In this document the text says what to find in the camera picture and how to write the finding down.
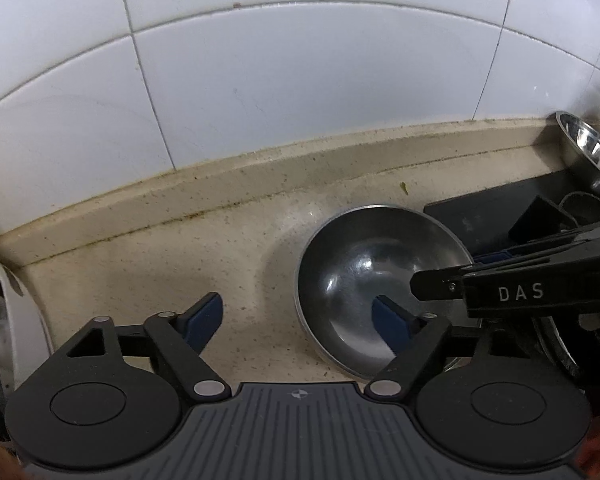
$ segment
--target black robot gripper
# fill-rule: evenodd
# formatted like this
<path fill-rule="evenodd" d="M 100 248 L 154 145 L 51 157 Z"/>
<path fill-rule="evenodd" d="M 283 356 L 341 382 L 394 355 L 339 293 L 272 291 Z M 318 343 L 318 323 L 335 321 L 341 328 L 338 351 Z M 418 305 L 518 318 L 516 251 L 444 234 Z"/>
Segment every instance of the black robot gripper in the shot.
<path fill-rule="evenodd" d="M 589 405 L 506 326 L 414 319 L 382 297 L 373 311 L 399 351 L 363 394 L 243 383 L 232 396 L 199 356 L 222 320 L 216 293 L 143 325 L 97 317 L 11 395 L 6 426 L 47 480 L 582 478 Z M 443 372 L 457 356 L 470 364 Z"/>

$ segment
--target logo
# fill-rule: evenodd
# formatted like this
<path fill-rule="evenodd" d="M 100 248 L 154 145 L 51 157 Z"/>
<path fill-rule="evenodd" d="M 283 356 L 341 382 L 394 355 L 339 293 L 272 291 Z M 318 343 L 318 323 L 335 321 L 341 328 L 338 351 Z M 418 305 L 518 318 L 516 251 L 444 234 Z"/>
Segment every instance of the logo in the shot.
<path fill-rule="evenodd" d="M 542 290 L 542 283 L 534 283 L 531 286 L 531 290 L 525 290 L 522 285 L 518 285 L 518 287 L 512 287 L 512 290 L 509 290 L 509 287 L 499 286 L 498 287 L 498 295 L 500 296 L 500 302 L 509 301 L 513 298 L 515 288 L 515 300 L 528 300 L 528 297 L 531 296 L 534 300 L 539 300 L 544 296 L 544 290 Z"/>
<path fill-rule="evenodd" d="M 296 399 L 304 399 L 307 395 L 311 395 L 311 394 L 304 390 L 293 390 L 290 395 L 292 397 L 295 397 Z"/>

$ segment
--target label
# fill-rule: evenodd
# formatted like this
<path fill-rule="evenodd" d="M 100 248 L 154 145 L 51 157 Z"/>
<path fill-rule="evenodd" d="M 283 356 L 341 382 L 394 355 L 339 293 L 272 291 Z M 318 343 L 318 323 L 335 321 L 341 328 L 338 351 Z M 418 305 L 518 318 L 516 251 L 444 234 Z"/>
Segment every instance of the label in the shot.
<path fill-rule="evenodd" d="M 540 282 L 536 282 L 531 286 L 526 285 L 526 288 L 523 285 L 499 286 L 498 296 L 501 303 L 507 301 L 540 300 L 544 296 L 544 291 Z"/>

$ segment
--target ribbed gray surface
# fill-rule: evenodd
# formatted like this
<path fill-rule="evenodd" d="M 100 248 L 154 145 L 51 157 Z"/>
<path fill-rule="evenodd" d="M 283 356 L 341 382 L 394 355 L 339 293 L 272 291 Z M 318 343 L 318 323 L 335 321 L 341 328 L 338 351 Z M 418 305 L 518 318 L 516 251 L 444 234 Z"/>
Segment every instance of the ribbed gray surface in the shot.
<path fill-rule="evenodd" d="M 245 384 L 238 396 L 192 410 L 178 434 L 115 470 L 67 474 L 30 466 L 36 478 L 68 480 L 486 480 L 432 449 L 399 406 L 363 399 L 352 383 Z M 576 480 L 562 466 L 518 480 Z"/>

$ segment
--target tile grout line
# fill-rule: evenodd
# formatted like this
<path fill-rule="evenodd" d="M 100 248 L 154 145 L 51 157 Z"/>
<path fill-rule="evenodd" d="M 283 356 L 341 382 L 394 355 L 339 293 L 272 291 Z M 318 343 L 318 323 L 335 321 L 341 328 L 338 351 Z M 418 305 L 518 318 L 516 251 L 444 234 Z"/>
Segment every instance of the tile grout line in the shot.
<path fill-rule="evenodd" d="M 478 98 L 478 102 L 475 105 L 474 114 L 471 117 L 472 121 L 475 121 L 475 115 L 478 113 L 478 107 L 480 106 L 480 101 L 482 101 L 484 89 L 487 88 L 487 81 L 489 80 L 489 76 L 491 75 L 491 69 L 493 68 L 493 63 L 496 61 L 496 54 L 498 53 L 498 47 L 500 46 L 500 39 L 502 38 L 502 31 L 504 30 L 504 24 L 505 24 L 505 21 L 507 20 L 507 12 L 509 12 L 509 4 L 510 3 L 511 3 L 511 0 L 507 0 L 507 6 L 504 9 L 504 16 L 502 17 L 502 26 L 500 27 L 500 34 L 498 35 L 498 42 L 496 43 L 496 48 L 493 51 L 493 57 L 491 58 L 491 64 L 489 65 L 489 71 L 487 72 L 487 77 L 484 79 L 484 85 L 482 86 L 482 92 L 480 92 L 480 97 Z"/>
<path fill-rule="evenodd" d="M 467 16 L 452 10 L 441 10 L 433 9 L 431 7 L 423 7 L 409 4 L 397 4 L 395 2 L 382 2 L 380 0 L 284 0 L 278 2 L 261 2 L 259 4 L 247 4 L 241 5 L 240 7 L 219 7 L 217 9 L 203 10 L 202 12 L 195 12 L 193 14 L 187 14 L 186 16 L 177 16 L 170 18 L 160 23 L 153 23 L 145 27 L 139 27 L 133 30 L 134 34 L 146 32 L 154 28 L 163 27 L 165 25 L 172 25 L 173 23 L 184 22 L 186 20 L 192 20 L 194 18 L 203 18 L 205 16 L 212 16 L 214 14 L 224 14 L 226 12 L 232 12 L 234 10 L 250 10 L 250 9 L 268 9 L 269 7 L 281 7 L 281 6 L 294 6 L 303 4 L 356 4 L 356 5 L 369 5 L 369 6 L 382 6 L 382 7 L 394 7 L 396 9 L 413 9 L 413 10 L 425 10 L 427 12 L 435 12 L 436 14 L 444 14 L 446 16 L 453 16 L 455 18 L 464 18 L 471 20 L 472 22 L 483 23 L 485 25 L 491 25 L 491 27 L 498 27 L 496 23 L 489 22 L 482 18 L 475 18 L 473 16 Z"/>
<path fill-rule="evenodd" d="M 507 1 L 507 9 L 505 10 L 505 18 L 507 15 L 507 11 L 509 9 L 509 1 Z M 138 60 L 138 65 L 140 66 L 140 70 L 142 73 L 142 79 L 144 82 L 144 86 L 145 89 L 147 91 L 147 95 L 149 97 L 149 102 L 151 104 L 152 107 L 152 111 L 154 112 L 154 116 L 155 119 L 158 123 L 158 129 L 160 130 L 160 134 L 162 136 L 162 140 L 164 141 L 164 134 L 162 132 L 162 127 L 160 125 L 160 121 L 158 119 L 157 114 L 155 113 L 155 106 L 154 106 L 154 102 L 153 99 L 151 97 L 151 94 L 149 92 L 148 86 L 146 84 L 146 78 L 144 77 L 144 69 L 142 67 L 142 63 L 140 61 L 140 57 L 138 55 L 138 46 L 136 45 L 136 34 L 137 33 L 142 33 L 142 32 L 146 32 L 149 30 L 152 30 L 154 28 L 158 28 L 158 27 L 162 27 L 163 25 L 171 25 L 172 23 L 177 23 L 177 22 L 182 22 L 184 20 L 190 20 L 193 18 L 198 18 L 198 17 L 202 17 L 202 16 L 209 16 L 209 15 L 213 15 L 213 14 L 219 14 L 221 12 L 230 12 L 231 10 L 243 10 L 243 9 L 257 9 L 257 8 L 265 8 L 265 7 L 274 7 L 274 6 L 284 6 L 284 5 L 293 5 L 293 4 L 307 4 L 307 3 L 315 3 L 315 4 L 369 4 L 369 5 L 376 5 L 376 6 L 387 6 L 387 7 L 397 7 L 397 8 L 401 8 L 401 9 L 414 9 L 414 10 L 426 10 L 429 12 L 435 12 L 438 14 L 445 14 L 447 16 L 454 16 L 456 18 L 464 18 L 466 20 L 471 20 L 472 22 L 477 22 L 477 23 L 483 23 L 485 25 L 490 25 L 491 27 L 497 27 L 497 25 L 495 25 L 494 23 L 488 22 L 487 20 L 482 20 L 480 18 L 474 18 L 472 16 L 466 16 L 464 14 L 459 14 L 456 12 L 451 12 L 448 10 L 439 10 L 439 9 L 431 9 L 429 7 L 419 7 L 419 6 L 410 6 L 410 5 L 403 5 L 403 4 L 392 4 L 392 3 L 387 3 L 387 2 L 375 2 L 375 1 L 365 1 L 365 0 L 296 0 L 293 2 L 269 2 L 269 3 L 264 3 L 264 4 L 254 4 L 251 6 L 243 6 L 240 7 L 239 9 L 235 9 L 234 7 L 227 7 L 224 9 L 214 9 L 214 10 L 210 10 L 207 12 L 201 12 L 199 14 L 190 14 L 188 16 L 181 16 L 181 17 L 177 17 L 177 18 L 173 18 L 171 20 L 167 20 L 165 22 L 161 22 L 161 23 L 155 23 L 153 25 L 149 25 L 148 27 L 142 27 L 142 28 L 138 28 L 138 30 L 133 30 L 132 25 L 131 25 L 131 18 L 130 15 L 128 13 L 128 7 L 127 7 L 127 3 L 126 0 L 123 0 L 123 4 L 125 6 L 125 12 L 126 12 L 126 18 L 127 18 L 127 23 L 130 29 L 130 33 L 129 34 L 122 34 L 120 36 L 115 36 L 113 38 L 110 38 L 107 41 L 103 41 L 102 43 L 98 43 L 94 46 L 91 46 L 85 50 L 81 50 L 80 52 L 78 52 L 77 54 L 73 54 L 72 56 L 69 56 L 65 59 L 63 59 L 62 61 L 55 63 L 51 66 L 49 66 L 48 68 L 45 68 L 42 72 L 37 73 L 36 75 L 28 78 L 27 80 L 25 80 L 23 83 L 20 83 L 19 85 L 15 86 L 13 89 L 9 90 L 6 94 L 3 94 L 0 96 L 0 102 L 5 100 L 7 97 L 9 97 L 11 94 L 17 92 L 18 90 L 20 90 L 21 88 L 23 88 L 24 86 L 26 86 L 27 84 L 31 83 L 32 81 L 34 81 L 35 79 L 39 78 L 40 76 L 43 76 L 45 74 L 47 74 L 48 72 L 51 72 L 52 70 L 58 68 L 59 66 L 63 65 L 64 63 L 67 63 L 69 61 L 75 60 L 78 57 L 82 56 L 83 54 L 88 54 L 98 48 L 100 48 L 101 46 L 106 46 L 108 44 L 111 44 L 117 40 L 122 40 L 123 38 L 126 38 L 127 36 L 131 37 L 132 43 L 134 45 L 134 50 L 136 52 L 136 58 Z M 508 32 L 513 32 L 514 34 L 518 34 L 520 36 L 524 36 L 525 38 L 529 38 L 530 40 L 535 40 L 538 41 L 539 43 L 544 44 L 545 46 L 549 46 L 552 47 L 556 50 L 559 50 L 560 52 L 563 52 L 564 54 L 567 54 L 568 56 L 574 57 L 575 59 L 586 63 L 590 66 L 592 66 L 594 69 L 596 70 L 600 70 L 600 67 L 598 67 L 596 64 L 594 63 L 590 63 L 589 61 L 582 59 L 581 57 L 576 56 L 575 54 L 573 54 L 572 52 L 568 52 L 567 50 L 564 50 L 562 48 L 560 48 L 557 45 L 551 44 L 551 43 L 547 43 L 544 40 L 540 40 L 539 38 L 535 38 L 533 36 L 530 36 L 528 34 L 525 34 L 524 32 L 521 32 L 519 30 L 515 30 L 513 28 L 508 28 L 504 26 L 504 19 L 502 20 L 502 26 L 500 27 L 500 35 L 498 37 L 498 44 L 500 44 L 500 38 L 502 36 L 502 32 L 503 30 L 507 30 Z M 491 60 L 491 65 L 489 68 L 489 72 L 491 73 L 491 67 L 493 66 L 493 61 L 495 59 L 495 54 L 496 52 L 494 52 L 494 56 L 493 59 Z M 482 88 L 482 92 L 480 94 L 480 98 L 482 98 L 482 94 L 484 93 L 484 87 Z M 171 157 L 171 153 L 168 149 L 167 143 L 165 142 L 165 147 L 166 150 L 168 152 L 170 161 L 173 165 L 173 158 Z"/>
<path fill-rule="evenodd" d="M 541 40 L 540 38 L 535 38 L 533 36 L 530 36 L 528 34 L 525 34 L 524 32 L 520 32 L 519 30 L 515 30 L 514 28 L 507 28 L 504 27 L 504 30 L 506 30 L 507 32 L 512 32 L 513 34 L 517 34 L 519 36 L 523 36 L 524 38 L 529 38 L 530 40 L 534 40 L 537 41 L 538 43 L 542 43 L 544 46 L 548 46 L 551 48 L 554 48 L 555 50 L 559 50 L 561 53 L 566 54 L 567 56 L 571 56 L 575 59 L 577 59 L 578 61 L 581 61 L 583 63 L 588 64 L 589 66 L 593 67 L 595 70 L 600 70 L 599 66 L 596 66 L 595 64 L 587 61 L 586 59 L 582 59 L 581 57 L 576 56 L 573 52 L 569 52 L 568 50 L 564 50 L 563 48 L 551 44 L 551 43 L 547 43 L 545 40 Z"/>
<path fill-rule="evenodd" d="M 576 101 L 576 104 L 580 104 L 580 102 L 582 101 L 582 99 L 584 98 L 584 94 L 587 91 L 587 89 L 589 88 L 589 84 L 591 83 L 591 80 L 593 79 L 593 75 L 595 74 L 596 71 L 596 67 L 592 67 L 591 68 L 591 75 L 589 76 L 589 79 L 587 81 L 587 84 L 583 86 L 582 88 L 582 92 L 580 92 L 580 95 L 578 96 L 578 100 Z"/>
<path fill-rule="evenodd" d="M 155 111 L 154 99 L 151 97 L 151 92 L 149 92 L 149 85 L 146 82 L 146 77 L 144 75 L 144 67 L 142 66 L 142 61 L 140 60 L 140 54 L 138 53 L 138 45 L 136 44 L 136 35 L 134 34 L 133 27 L 131 25 L 131 14 L 129 14 L 129 7 L 127 5 L 126 0 L 122 0 L 125 6 L 125 14 L 126 14 L 126 22 L 129 25 L 129 31 L 131 33 L 131 41 L 134 45 L 134 52 L 136 53 L 136 61 L 138 62 L 138 66 L 140 67 L 140 74 L 142 76 L 142 83 L 144 84 L 144 89 L 146 90 L 146 95 L 149 99 L 149 104 L 151 106 L 151 110 L 155 117 L 155 123 L 158 125 L 158 131 L 160 131 L 160 136 L 162 137 L 162 142 L 164 144 L 164 149 L 167 151 L 167 156 L 169 157 L 169 161 L 171 163 L 171 167 L 175 170 L 176 166 L 173 163 L 173 157 L 171 156 L 171 152 L 169 150 L 169 145 L 167 144 L 167 140 L 164 138 L 164 132 L 162 131 L 162 125 L 160 124 L 160 119 L 158 118 L 158 114 Z"/>
<path fill-rule="evenodd" d="M 42 77 L 43 75 L 48 74 L 49 72 L 51 72 L 52 70 L 58 68 L 59 66 L 64 65 L 65 63 L 68 63 L 70 61 L 73 61 L 77 58 L 79 58 L 80 56 L 82 56 L 83 54 L 88 54 L 90 52 L 93 52 L 94 50 L 99 49 L 101 46 L 107 46 L 111 43 L 115 43 L 116 41 L 119 40 L 123 40 L 124 38 L 126 38 L 127 36 L 131 36 L 131 34 L 122 34 L 120 36 L 116 36 L 114 38 L 111 38 L 110 40 L 107 41 L 103 41 L 102 43 L 98 43 L 96 45 L 90 46 L 89 48 L 87 48 L 86 50 L 81 50 L 80 52 L 78 52 L 77 54 L 73 54 L 72 56 L 69 56 L 65 59 L 63 59 L 62 61 L 55 63 L 47 68 L 45 68 L 42 72 L 37 73 L 36 75 L 33 75 L 32 77 L 29 77 L 26 81 L 20 83 L 19 85 L 15 86 L 14 88 L 12 88 L 11 90 L 9 90 L 6 94 L 3 94 L 0 96 L 0 102 L 4 101 L 7 97 L 9 97 L 11 94 L 16 93 L 18 90 L 20 90 L 21 88 L 25 87 L 26 85 L 28 85 L 29 83 L 31 83 L 32 81 L 35 81 L 36 79 L 38 79 L 39 77 Z"/>

